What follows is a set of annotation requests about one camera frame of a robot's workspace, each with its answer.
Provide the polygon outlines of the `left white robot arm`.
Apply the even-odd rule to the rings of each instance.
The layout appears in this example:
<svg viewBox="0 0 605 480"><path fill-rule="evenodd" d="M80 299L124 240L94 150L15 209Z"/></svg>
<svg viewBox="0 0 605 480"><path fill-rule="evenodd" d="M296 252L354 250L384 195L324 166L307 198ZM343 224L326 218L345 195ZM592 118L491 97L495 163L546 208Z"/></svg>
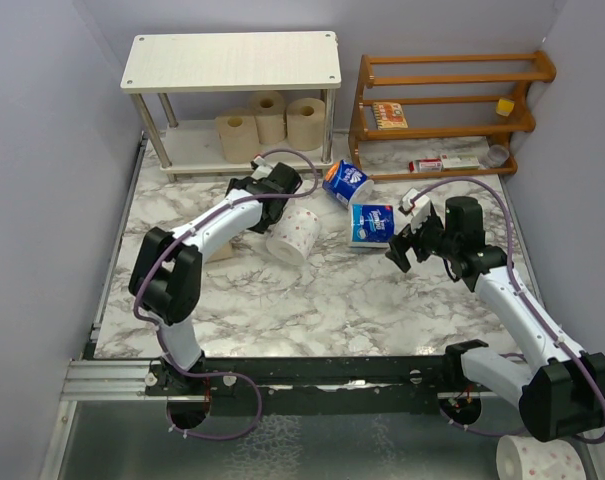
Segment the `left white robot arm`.
<svg viewBox="0 0 605 480"><path fill-rule="evenodd" d="M262 163L252 175L229 182L223 200L195 220L143 238L129 281L133 315L153 324L163 355L172 365L168 382L188 395L202 385L203 357L191 315L201 292L202 267L240 233L264 233L277 223L289 199L300 196L300 174L292 167Z"/></svg>

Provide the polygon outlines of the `brown paper roll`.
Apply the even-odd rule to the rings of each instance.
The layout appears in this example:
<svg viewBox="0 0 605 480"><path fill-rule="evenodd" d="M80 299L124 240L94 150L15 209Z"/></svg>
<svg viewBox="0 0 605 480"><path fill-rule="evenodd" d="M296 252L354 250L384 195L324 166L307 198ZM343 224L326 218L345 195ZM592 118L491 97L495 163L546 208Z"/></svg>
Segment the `brown paper roll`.
<svg viewBox="0 0 605 480"><path fill-rule="evenodd" d="M262 145L273 145L286 138L286 102L277 91L258 91L249 99Z"/></svg>
<svg viewBox="0 0 605 480"><path fill-rule="evenodd" d="M230 242L225 242L220 246L207 260L208 263L218 262L232 258L234 255L233 247Z"/></svg>
<svg viewBox="0 0 605 480"><path fill-rule="evenodd" d="M260 152L255 117L249 109L224 111L216 117L215 126L227 162L248 164Z"/></svg>
<svg viewBox="0 0 605 480"><path fill-rule="evenodd" d="M316 98L301 98L286 109L287 138L299 151L320 148L324 138L325 103Z"/></svg>

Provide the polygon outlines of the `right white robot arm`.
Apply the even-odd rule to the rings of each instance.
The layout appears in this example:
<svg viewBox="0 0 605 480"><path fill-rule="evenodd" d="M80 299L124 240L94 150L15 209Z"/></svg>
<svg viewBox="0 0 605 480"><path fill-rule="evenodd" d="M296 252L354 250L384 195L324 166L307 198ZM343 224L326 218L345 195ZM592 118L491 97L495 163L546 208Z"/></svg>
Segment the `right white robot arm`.
<svg viewBox="0 0 605 480"><path fill-rule="evenodd" d="M485 240L483 210L466 196L445 202L438 216L431 201L410 190L400 211L407 225L389 242L387 258L403 272L413 253L419 262L437 256L498 317L524 356L518 365L480 340L447 347L443 383L463 391L479 383L519 412L526 430L548 442L605 431L605 355L587 353L568 338L531 297L507 253Z"/></svg>

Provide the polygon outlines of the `white red-dotted roll front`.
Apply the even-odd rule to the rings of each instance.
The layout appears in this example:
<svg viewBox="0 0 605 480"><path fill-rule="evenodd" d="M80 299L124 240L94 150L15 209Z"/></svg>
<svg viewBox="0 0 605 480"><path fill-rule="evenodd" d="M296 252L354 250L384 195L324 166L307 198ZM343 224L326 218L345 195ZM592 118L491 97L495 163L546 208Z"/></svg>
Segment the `white red-dotted roll front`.
<svg viewBox="0 0 605 480"><path fill-rule="evenodd" d="M297 205L289 206L271 229L266 248L275 258L301 266L310 255L320 230L321 222L313 212Z"/></svg>

